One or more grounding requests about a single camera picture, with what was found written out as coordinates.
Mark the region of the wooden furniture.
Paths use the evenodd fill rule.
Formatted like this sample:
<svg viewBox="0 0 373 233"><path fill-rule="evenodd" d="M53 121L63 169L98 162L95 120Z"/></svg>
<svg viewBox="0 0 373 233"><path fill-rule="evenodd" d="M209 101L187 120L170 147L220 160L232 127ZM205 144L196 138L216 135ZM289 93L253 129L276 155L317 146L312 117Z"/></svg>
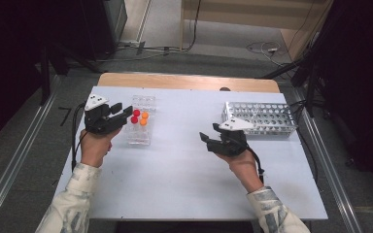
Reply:
<svg viewBox="0 0 373 233"><path fill-rule="evenodd" d="M181 0L179 48L186 19L279 28L292 60L321 31L334 0Z"/></svg>

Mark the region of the metal floor rail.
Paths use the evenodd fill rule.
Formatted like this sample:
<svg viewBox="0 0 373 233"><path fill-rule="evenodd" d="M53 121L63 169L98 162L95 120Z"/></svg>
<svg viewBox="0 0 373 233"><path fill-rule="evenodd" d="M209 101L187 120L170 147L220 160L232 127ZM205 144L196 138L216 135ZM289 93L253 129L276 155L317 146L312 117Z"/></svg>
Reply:
<svg viewBox="0 0 373 233"><path fill-rule="evenodd" d="M306 109L301 111L301 117L306 125L309 136L314 145L316 155L321 163L323 173L333 194L337 209L344 221L348 233L364 233L356 216L353 205L342 185L341 179L336 171L336 168L331 161L330 154L322 139L322 134L313 117L307 113Z"/></svg>
<svg viewBox="0 0 373 233"><path fill-rule="evenodd" d="M11 154L11 160L0 175L0 208L4 203L32 144L34 143L35 138L51 109L59 87L62 85L64 80L64 76L58 75L55 75L51 79L50 87L52 88L52 93L49 95L48 99L33 112L33 117L28 123L28 128L22 134L22 139L19 141L17 148Z"/></svg>

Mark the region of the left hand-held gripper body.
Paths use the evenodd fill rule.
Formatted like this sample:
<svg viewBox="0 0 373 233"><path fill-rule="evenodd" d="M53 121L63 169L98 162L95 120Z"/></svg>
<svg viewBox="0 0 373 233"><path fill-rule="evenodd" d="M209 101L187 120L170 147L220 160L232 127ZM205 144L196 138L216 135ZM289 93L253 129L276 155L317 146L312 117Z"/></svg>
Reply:
<svg viewBox="0 0 373 233"><path fill-rule="evenodd" d="M91 93L85 103L85 130L96 135L107 135L127 123L127 118L119 117L124 110L117 114L110 113L109 100L97 94Z"/></svg>

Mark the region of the metal test tube rack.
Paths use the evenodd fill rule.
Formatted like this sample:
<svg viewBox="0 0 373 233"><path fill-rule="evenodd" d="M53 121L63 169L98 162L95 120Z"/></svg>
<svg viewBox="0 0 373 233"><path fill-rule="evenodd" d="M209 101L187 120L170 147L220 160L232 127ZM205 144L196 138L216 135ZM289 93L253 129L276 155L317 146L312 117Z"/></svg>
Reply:
<svg viewBox="0 0 373 233"><path fill-rule="evenodd" d="M290 136L298 127L288 104L226 102L221 129L246 135Z"/></svg>

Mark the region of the person's left hand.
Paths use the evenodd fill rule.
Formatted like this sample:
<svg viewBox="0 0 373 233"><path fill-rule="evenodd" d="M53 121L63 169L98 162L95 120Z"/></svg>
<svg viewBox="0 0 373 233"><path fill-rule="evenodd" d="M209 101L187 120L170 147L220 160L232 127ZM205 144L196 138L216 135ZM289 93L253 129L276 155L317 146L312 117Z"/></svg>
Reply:
<svg viewBox="0 0 373 233"><path fill-rule="evenodd" d="M96 135L86 130L81 131L81 162L99 168L103 159L112 148L112 140L118 135L120 128L107 135Z"/></svg>

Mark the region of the person's right hand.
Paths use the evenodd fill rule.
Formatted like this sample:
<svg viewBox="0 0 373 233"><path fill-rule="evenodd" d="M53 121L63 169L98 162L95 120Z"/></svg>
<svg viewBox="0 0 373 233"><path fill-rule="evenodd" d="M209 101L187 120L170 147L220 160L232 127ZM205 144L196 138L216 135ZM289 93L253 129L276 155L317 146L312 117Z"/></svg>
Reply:
<svg viewBox="0 0 373 233"><path fill-rule="evenodd" d="M254 157L248 150L234 157L222 154L217 154L217 157L228 164L231 172L237 177L248 193L264 187L263 182L257 174Z"/></svg>

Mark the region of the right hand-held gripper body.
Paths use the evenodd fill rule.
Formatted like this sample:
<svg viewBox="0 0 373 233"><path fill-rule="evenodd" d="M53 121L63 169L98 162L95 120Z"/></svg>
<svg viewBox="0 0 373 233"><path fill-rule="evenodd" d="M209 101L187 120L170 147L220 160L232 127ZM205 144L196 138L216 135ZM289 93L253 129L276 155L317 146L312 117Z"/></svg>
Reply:
<svg viewBox="0 0 373 233"><path fill-rule="evenodd" d="M253 128L252 123L232 117L220 124L220 129L222 129L222 132L219 132L220 140L210 139L206 143L207 150L228 157L237 156L249 147L244 131Z"/></svg>

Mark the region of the black cabinet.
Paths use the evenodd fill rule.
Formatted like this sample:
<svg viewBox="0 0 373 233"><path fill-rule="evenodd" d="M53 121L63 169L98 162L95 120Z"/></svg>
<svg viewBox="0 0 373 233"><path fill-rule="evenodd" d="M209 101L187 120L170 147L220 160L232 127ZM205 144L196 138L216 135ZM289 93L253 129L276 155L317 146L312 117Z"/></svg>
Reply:
<svg viewBox="0 0 373 233"><path fill-rule="evenodd" d="M88 58L113 53L127 22L124 0L80 0L88 36Z"/></svg>

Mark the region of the black metal stand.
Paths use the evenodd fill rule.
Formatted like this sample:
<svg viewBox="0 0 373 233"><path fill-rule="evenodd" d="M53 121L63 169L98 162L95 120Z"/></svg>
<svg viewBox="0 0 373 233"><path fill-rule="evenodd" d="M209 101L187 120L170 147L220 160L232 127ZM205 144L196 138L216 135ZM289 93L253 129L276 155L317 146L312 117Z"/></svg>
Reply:
<svg viewBox="0 0 373 233"><path fill-rule="evenodd" d="M290 64L284 65L282 68L278 68L262 78L264 80L272 80L283 73L296 69L295 74L290 79L290 83L293 87L300 87L303 84L307 84L307 91L305 102L303 106L309 117L314 116L314 107L318 106L314 103L314 93L318 83L318 63L317 63L317 52L315 50L308 50L305 55L301 58L291 62Z"/></svg>
<svg viewBox="0 0 373 233"><path fill-rule="evenodd" d="M41 106L46 104L51 96L50 66L54 68L56 74L67 75L69 72L69 67L65 60L66 57L72 58L93 73L103 74L103 71L90 64L82 56L78 55L72 50L69 50L67 47L59 43L44 42L40 51L40 72L42 80Z"/></svg>

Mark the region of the clear plastic tube rack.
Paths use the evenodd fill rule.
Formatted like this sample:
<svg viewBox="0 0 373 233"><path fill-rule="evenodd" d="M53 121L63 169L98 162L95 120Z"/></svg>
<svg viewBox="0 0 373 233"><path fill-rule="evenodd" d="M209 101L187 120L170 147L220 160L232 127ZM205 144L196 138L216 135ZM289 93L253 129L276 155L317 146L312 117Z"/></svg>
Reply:
<svg viewBox="0 0 373 233"><path fill-rule="evenodd" d="M140 125L141 115L137 116L139 119L138 123L133 124L129 119L128 124L125 126L125 133L127 143L129 145L144 145L148 146L151 143L153 136L153 124L154 116L156 111L155 97L148 95L134 95L132 97L131 105L134 110L140 110L140 112L148 112L149 118L147 119L148 124L146 126Z"/></svg>

